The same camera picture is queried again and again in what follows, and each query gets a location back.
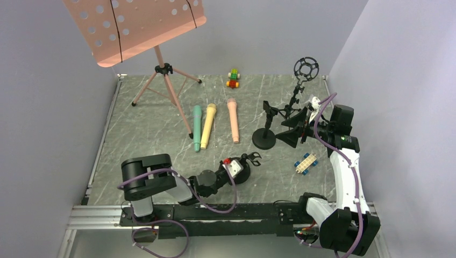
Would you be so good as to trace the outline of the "yellow toy microphone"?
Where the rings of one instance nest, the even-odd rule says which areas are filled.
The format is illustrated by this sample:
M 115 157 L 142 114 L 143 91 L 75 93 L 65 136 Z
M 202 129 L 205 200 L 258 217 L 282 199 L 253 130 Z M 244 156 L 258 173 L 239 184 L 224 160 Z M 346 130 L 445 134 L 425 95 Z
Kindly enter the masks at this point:
M 210 132 L 212 128 L 212 123 L 214 120 L 214 116 L 216 114 L 217 108 L 214 103 L 210 103 L 207 106 L 206 109 L 206 117 L 205 117 L 205 122 L 203 126 L 203 132 L 202 132 L 202 137 L 201 137 L 201 149 L 206 149 L 208 142 L 209 142 L 209 137 L 210 137 Z

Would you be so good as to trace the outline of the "black mic stand with clip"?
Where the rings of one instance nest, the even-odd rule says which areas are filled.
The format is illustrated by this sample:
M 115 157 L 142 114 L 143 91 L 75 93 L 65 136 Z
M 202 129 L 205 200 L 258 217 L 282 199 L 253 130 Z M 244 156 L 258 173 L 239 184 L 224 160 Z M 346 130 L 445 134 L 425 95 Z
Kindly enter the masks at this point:
M 266 113 L 266 122 L 263 128 L 255 130 L 252 134 L 252 143 L 255 147 L 268 150 L 274 147 L 276 144 L 276 136 L 270 127 L 273 122 L 273 118 L 278 114 L 278 108 L 270 106 L 268 101 L 263 101 L 263 109 Z

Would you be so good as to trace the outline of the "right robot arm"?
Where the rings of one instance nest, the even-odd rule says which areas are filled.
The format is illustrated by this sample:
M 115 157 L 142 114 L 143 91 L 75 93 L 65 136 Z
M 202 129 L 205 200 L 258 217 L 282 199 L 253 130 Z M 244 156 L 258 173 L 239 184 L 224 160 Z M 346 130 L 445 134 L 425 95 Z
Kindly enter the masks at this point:
M 351 136 L 353 108 L 335 105 L 329 121 L 317 122 L 311 118 L 316 109 L 303 108 L 283 121 L 288 131 L 276 138 L 295 148 L 308 137 L 327 147 L 336 182 L 336 205 L 331 207 L 325 197 L 305 193 L 305 212 L 319 226 L 319 243 L 322 248 L 346 255 L 364 256 L 380 229 L 380 220 L 372 215 L 364 198 L 360 174 L 360 146 Z

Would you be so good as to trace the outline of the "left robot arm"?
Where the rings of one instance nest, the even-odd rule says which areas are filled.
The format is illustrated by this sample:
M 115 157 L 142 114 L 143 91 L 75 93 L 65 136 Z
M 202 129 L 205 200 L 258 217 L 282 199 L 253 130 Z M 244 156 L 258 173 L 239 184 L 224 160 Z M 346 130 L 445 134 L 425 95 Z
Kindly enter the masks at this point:
M 168 154 L 129 159 L 121 168 L 123 182 L 118 189 L 124 192 L 137 218 L 153 214 L 152 197 L 156 194 L 167 192 L 179 204 L 188 206 L 216 194 L 225 184 L 236 187 L 250 176 L 249 165 L 239 157 L 221 161 L 217 171 L 204 170 L 188 178 L 174 170 Z

